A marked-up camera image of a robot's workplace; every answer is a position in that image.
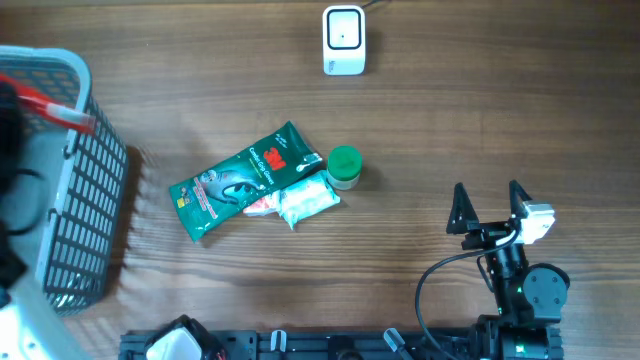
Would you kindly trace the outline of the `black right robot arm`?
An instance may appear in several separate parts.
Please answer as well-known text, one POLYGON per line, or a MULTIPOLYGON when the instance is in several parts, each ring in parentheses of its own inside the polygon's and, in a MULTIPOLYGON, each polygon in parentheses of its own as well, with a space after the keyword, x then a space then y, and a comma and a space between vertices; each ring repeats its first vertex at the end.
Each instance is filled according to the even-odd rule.
POLYGON ((509 183, 510 217, 481 222, 463 184, 454 187, 446 232, 463 234, 464 250, 479 250, 482 276, 494 295, 498 314, 481 315, 471 326, 469 345, 458 353, 469 359, 560 360, 560 331, 568 298, 568 274, 549 263, 531 265, 525 247, 542 239, 555 222, 555 210, 532 199, 515 180, 509 183))

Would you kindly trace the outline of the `red white tube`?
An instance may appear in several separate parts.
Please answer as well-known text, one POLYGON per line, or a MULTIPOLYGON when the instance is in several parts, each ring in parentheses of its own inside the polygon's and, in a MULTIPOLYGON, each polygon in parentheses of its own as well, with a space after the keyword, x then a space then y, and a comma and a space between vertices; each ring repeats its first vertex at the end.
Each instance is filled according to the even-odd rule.
POLYGON ((7 75, 1 75, 1 82, 14 89, 18 103, 23 108, 45 118, 48 122, 81 134, 95 134, 97 121, 94 116, 66 107, 35 88, 26 86, 7 75))

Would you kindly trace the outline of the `grey plastic shopping basket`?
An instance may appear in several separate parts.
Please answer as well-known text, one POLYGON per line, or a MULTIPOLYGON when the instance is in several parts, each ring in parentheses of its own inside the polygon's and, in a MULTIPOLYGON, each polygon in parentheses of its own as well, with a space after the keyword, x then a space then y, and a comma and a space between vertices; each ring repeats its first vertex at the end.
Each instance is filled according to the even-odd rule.
POLYGON ((1 218, 25 232, 11 240, 54 312, 80 313, 106 287, 129 158, 92 96, 88 65, 65 49, 1 48, 1 74, 94 117, 81 134, 25 110, 20 175, 1 198, 1 218))

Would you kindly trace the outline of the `green 3M gloves packet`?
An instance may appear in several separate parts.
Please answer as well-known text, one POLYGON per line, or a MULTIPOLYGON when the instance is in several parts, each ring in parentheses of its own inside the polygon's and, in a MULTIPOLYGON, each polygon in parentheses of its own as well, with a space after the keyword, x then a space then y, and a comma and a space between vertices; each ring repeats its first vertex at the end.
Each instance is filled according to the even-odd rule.
POLYGON ((193 242, 261 198, 301 180, 322 162, 291 122, 236 155, 169 187, 193 242))

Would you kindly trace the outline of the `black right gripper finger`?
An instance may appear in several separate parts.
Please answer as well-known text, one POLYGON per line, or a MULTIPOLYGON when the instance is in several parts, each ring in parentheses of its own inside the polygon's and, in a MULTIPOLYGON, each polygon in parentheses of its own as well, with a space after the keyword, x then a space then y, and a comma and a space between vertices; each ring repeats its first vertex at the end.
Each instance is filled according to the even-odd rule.
POLYGON ((511 214, 516 218, 526 218, 527 210, 526 206, 532 198, 519 184, 517 180, 511 180, 509 182, 509 202, 511 214))
POLYGON ((464 185, 459 182, 454 186, 452 208, 446 226, 446 233, 459 235, 479 229, 479 218, 464 185))

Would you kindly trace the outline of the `green lidded plastic jar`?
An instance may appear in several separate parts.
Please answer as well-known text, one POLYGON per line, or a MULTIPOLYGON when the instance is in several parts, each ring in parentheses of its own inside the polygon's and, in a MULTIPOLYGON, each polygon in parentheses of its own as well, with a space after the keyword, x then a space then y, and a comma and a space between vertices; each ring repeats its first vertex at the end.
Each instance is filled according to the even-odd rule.
POLYGON ((363 159, 353 146, 342 145, 334 148, 327 161, 328 182, 338 190, 350 190, 359 182, 363 159))

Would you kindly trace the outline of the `teal white wipes packet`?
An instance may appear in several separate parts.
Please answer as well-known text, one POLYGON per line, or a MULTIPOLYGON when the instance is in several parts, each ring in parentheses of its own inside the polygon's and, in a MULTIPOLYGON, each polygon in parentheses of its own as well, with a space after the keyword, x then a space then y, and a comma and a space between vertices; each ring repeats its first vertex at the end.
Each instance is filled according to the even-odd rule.
POLYGON ((327 171, 320 170, 280 192, 279 216, 289 225, 295 225, 334 205, 341 198, 335 193, 327 180, 327 171))

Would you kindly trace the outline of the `white barcode scanner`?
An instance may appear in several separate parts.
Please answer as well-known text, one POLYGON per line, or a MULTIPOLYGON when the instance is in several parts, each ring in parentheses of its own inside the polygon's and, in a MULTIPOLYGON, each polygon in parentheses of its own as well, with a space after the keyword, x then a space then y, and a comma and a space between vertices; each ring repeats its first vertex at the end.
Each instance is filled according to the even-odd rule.
POLYGON ((360 75, 366 66, 366 17, 358 5, 332 5, 322 14, 323 71, 360 75))

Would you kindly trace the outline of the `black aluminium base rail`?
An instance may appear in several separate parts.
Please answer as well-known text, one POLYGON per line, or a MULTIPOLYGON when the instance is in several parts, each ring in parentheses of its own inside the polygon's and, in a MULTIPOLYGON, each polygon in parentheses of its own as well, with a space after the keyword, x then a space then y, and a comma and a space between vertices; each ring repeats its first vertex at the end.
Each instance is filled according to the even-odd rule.
MULTIPOLYGON (((403 359, 383 339, 383 332, 286 332, 286 349, 271 350, 271 333, 254 330, 210 331, 223 345, 227 359, 235 360, 396 360, 403 359)), ((131 331, 120 338, 118 359, 145 359, 151 331, 131 331)), ((400 332, 412 359, 446 359, 428 344, 421 332, 400 332)), ((464 329, 435 329, 434 338, 458 359, 472 359, 464 329)))

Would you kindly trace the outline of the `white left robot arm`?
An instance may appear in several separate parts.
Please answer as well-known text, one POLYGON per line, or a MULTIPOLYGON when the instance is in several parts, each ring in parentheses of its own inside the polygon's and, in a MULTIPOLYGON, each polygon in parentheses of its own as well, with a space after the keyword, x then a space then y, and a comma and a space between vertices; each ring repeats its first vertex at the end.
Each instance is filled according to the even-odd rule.
MULTIPOLYGON (((22 108, 81 134, 95 133, 96 119, 55 102, 10 77, 1 78, 1 197, 20 176, 44 177, 21 168, 22 108)), ((87 353, 46 303, 27 264, 10 244, 12 237, 34 230, 44 211, 21 227, 1 222, 1 356, 5 359, 86 359, 87 353)), ((153 333, 143 344, 146 359, 228 359, 224 345, 197 320, 182 315, 153 333)))

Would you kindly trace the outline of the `red white small packet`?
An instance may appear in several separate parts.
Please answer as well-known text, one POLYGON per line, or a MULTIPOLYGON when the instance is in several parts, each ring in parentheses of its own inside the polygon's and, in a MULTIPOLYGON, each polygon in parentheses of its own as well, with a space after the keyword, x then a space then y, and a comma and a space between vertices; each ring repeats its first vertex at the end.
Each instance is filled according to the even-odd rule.
POLYGON ((247 216, 266 216, 277 213, 281 208, 280 192, 275 191, 266 195, 243 210, 247 216))

